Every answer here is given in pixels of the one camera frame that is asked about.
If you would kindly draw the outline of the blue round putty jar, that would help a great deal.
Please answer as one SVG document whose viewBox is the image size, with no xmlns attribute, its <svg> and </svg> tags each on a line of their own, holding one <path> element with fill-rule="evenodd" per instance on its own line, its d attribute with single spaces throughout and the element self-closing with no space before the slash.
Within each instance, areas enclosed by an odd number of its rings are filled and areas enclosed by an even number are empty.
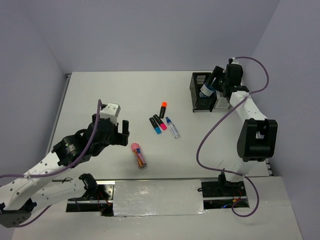
<svg viewBox="0 0 320 240">
<path fill-rule="evenodd" d="M 200 88 L 199 97 L 200 98 L 209 98 L 214 92 L 215 88 L 212 86 L 215 78 L 210 79 L 208 78 L 202 87 Z"/>
</svg>

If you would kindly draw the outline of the clear blue spray bottle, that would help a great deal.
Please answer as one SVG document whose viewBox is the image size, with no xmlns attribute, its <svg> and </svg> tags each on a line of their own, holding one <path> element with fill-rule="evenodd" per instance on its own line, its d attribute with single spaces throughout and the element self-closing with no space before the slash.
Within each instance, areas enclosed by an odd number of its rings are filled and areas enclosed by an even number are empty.
<svg viewBox="0 0 320 240">
<path fill-rule="evenodd" d="M 166 119 L 167 126 L 168 126 L 172 136 L 175 139 L 178 139 L 180 137 L 180 134 L 179 134 L 177 128 L 175 127 L 175 125 L 173 124 L 173 122 L 170 120 L 169 117 L 166 117 L 165 119 Z"/>
</svg>

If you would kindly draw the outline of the blue cap highlighter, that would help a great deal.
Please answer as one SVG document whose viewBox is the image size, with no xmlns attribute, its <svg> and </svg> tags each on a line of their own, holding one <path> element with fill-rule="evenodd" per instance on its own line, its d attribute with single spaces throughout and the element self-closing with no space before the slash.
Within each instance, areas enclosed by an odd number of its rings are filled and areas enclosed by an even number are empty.
<svg viewBox="0 0 320 240">
<path fill-rule="evenodd" d="M 152 127 L 154 128 L 155 132 L 156 132 L 157 134 L 161 134 L 162 131 L 161 131 L 160 127 L 158 126 L 156 120 L 155 120 L 153 117 L 150 117 L 150 118 L 149 118 L 149 121 L 150 121 Z"/>
</svg>

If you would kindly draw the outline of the orange cap highlighter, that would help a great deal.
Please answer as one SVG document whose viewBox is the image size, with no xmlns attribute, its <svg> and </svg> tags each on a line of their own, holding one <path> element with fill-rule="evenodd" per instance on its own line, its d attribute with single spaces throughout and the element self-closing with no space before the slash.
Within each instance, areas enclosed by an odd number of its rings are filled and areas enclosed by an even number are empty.
<svg viewBox="0 0 320 240">
<path fill-rule="evenodd" d="M 167 102 L 163 101 L 160 107 L 159 118 L 163 119 L 165 117 L 165 112 L 167 109 Z"/>
</svg>

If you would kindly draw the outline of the pink cap highlighter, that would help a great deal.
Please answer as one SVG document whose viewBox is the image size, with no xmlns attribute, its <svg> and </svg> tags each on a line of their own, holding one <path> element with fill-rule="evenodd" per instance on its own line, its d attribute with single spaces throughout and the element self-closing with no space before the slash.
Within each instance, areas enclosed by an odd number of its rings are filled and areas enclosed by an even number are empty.
<svg viewBox="0 0 320 240">
<path fill-rule="evenodd" d="M 165 123 L 160 119 L 160 117 L 157 114 L 154 114 L 153 118 L 156 121 L 156 123 L 161 127 L 162 130 L 167 129 L 167 126 L 165 125 Z"/>
</svg>

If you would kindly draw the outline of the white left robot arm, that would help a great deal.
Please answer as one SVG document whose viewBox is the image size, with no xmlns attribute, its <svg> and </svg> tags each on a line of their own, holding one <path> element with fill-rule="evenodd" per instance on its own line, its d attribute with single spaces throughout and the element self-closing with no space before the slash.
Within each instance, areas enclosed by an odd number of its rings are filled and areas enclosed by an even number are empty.
<svg viewBox="0 0 320 240">
<path fill-rule="evenodd" d="M 13 180 L 0 188 L 0 224 L 5 228 L 29 225 L 33 213 L 68 199 L 91 200 L 109 197 L 90 173 L 78 177 L 65 177 L 62 182 L 54 179 L 92 157 L 106 147 L 127 146 L 129 121 L 123 120 L 118 131 L 117 117 L 92 115 L 86 129 L 64 137 L 46 157 L 23 175 L 6 174 Z"/>
</svg>

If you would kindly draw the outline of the pink cap clear tube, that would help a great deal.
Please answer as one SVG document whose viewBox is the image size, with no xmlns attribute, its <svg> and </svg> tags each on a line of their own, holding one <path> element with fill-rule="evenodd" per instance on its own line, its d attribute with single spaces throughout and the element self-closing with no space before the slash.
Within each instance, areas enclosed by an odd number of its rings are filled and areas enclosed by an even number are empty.
<svg viewBox="0 0 320 240">
<path fill-rule="evenodd" d="M 140 145 L 138 143 L 132 143 L 130 147 L 131 147 L 131 150 L 134 153 L 134 156 L 136 158 L 138 168 L 139 169 L 145 168 L 147 166 L 147 163 L 146 163 L 145 158 L 143 156 Z"/>
</svg>

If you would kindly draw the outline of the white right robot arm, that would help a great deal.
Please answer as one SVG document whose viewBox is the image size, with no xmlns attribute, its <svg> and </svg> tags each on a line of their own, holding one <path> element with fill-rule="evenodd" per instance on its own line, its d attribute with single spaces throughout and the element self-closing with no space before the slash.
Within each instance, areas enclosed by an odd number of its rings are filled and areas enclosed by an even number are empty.
<svg viewBox="0 0 320 240">
<path fill-rule="evenodd" d="M 218 68 L 213 81 L 228 108 L 214 111 L 214 96 L 201 98 L 191 71 L 118 72 L 111 90 L 127 122 L 126 146 L 111 156 L 116 179 L 216 177 L 223 196 L 275 151 L 278 124 L 256 106 L 249 89 L 234 81 L 238 64 Z"/>
</svg>

